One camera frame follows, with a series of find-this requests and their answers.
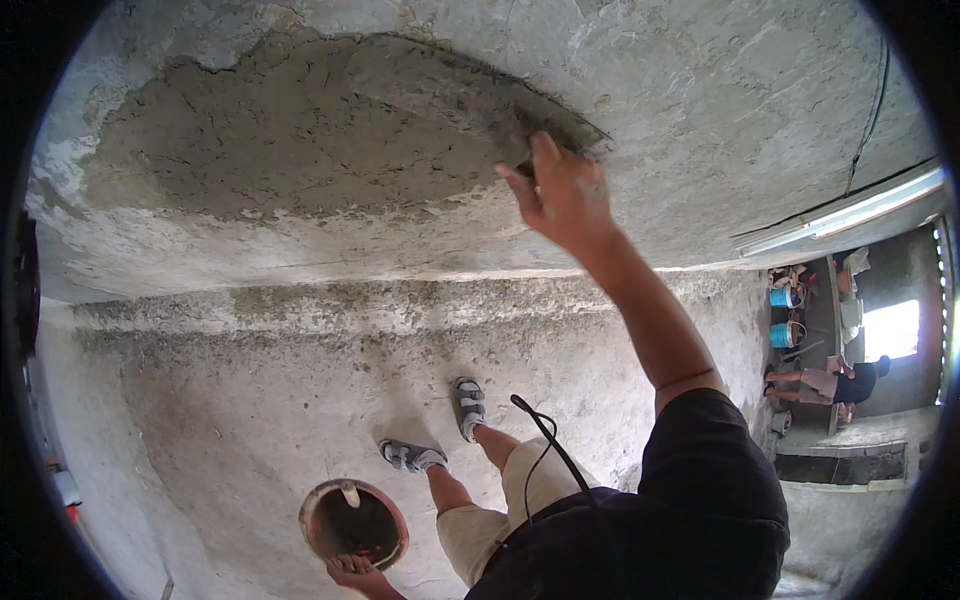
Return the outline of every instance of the beige shorts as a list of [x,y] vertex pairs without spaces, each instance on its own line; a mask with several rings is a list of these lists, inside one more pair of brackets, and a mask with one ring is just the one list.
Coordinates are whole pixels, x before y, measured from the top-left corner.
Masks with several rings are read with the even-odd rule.
[[837,393],[837,376],[819,369],[804,369],[802,383],[813,390],[800,390],[800,402],[806,404],[832,404]]
[[[437,535],[446,557],[453,570],[472,588],[487,566],[487,561],[513,531],[527,520],[523,508],[523,484],[527,473],[540,454],[547,447],[547,440],[535,438],[517,446],[503,469],[503,494],[507,498],[507,514],[500,511],[482,509],[478,506],[464,506],[451,509],[437,519]],[[587,485],[592,488],[600,484],[576,460]],[[527,503],[530,515],[550,506],[557,500],[580,491],[564,460],[557,450],[550,448],[537,468],[530,475],[527,487]]]

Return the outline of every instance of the worker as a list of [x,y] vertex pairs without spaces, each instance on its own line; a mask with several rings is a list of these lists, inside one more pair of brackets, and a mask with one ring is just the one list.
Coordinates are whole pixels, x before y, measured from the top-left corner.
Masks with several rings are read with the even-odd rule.
[[[656,389],[636,493],[602,487],[577,464],[590,486],[583,492],[553,447],[537,462],[547,440],[520,442],[491,427],[469,378],[452,389],[457,425],[499,469],[506,514],[478,506],[439,449],[385,440],[381,454],[426,474],[440,544],[468,600],[769,597],[789,545],[773,466],[725,396],[693,322],[614,224],[600,167],[545,132],[531,143],[534,180],[503,164],[497,174],[526,223],[577,259],[616,304]],[[365,558],[329,559],[327,572],[371,600],[403,598]]]
[[[772,368],[768,371],[764,391],[767,397],[805,404],[839,404],[840,419],[849,423],[853,419],[853,407],[869,398],[874,392],[876,379],[890,371],[890,357],[884,354],[874,363],[857,363],[852,367],[841,358],[836,368],[829,372],[804,369],[777,373],[772,372]],[[800,381],[813,389],[781,392],[776,388],[777,381]]]

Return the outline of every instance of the window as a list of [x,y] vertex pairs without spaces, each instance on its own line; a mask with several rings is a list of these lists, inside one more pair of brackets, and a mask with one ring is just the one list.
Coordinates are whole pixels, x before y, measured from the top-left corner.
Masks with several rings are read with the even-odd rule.
[[917,353],[920,303],[910,300],[872,310],[863,316],[865,360],[872,363],[886,354],[900,358]]

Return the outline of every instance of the man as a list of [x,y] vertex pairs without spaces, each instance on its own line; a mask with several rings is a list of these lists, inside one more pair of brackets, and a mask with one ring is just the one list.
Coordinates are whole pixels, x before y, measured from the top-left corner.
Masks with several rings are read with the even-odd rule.
[[[436,449],[386,440],[381,453],[426,473],[441,545],[468,600],[769,597],[789,545],[773,467],[724,396],[693,323],[613,223],[601,169],[543,132],[532,147],[536,180],[502,164],[497,173],[527,224],[610,295],[656,388],[637,493],[596,487],[579,467],[588,497],[553,448],[534,468],[546,440],[521,443],[489,427],[483,393],[467,378],[454,384],[457,423],[500,470],[506,515],[474,504]],[[339,557],[327,571],[371,600],[403,597],[364,559]]]
[[[768,373],[764,394],[788,402],[839,404],[840,418],[849,423],[853,419],[853,407],[870,397],[874,392],[876,379],[889,371],[890,357],[886,354],[880,356],[875,363],[857,363],[853,367],[841,359],[834,372],[804,369],[803,371]],[[777,381],[800,381],[813,389],[780,392],[774,387]]]

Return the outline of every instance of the foot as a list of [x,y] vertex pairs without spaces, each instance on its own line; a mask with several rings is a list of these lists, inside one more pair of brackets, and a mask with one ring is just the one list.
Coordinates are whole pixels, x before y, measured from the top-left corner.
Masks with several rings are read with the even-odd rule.
[[461,377],[453,384],[453,414],[457,417],[460,434],[471,444],[477,443],[473,428],[487,424],[487,409],[483,401],[483,391],[469,377]]
[[446,456],[441,451],[399,440],[381,442],[380,456],[387,459],[395,469],[406,469],[411,473],[426,471],[434,465],[446,468]]

